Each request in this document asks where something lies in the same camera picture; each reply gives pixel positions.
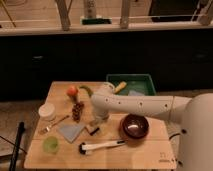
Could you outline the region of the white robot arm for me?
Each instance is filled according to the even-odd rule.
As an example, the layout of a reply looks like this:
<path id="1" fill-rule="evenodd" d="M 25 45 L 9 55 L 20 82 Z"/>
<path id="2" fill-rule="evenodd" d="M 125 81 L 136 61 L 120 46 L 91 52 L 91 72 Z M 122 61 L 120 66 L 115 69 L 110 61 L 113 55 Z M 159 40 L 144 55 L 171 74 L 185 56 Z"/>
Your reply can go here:
<path id="1" fill-rule="evenodd" d="M 110 111 L 126 112 L 178 123 L 181 126 L 176 171 L 213 171 L 213 93 L 180 96 L 124 96 L 104 82 L 91 96 L 97 120 Z"/>

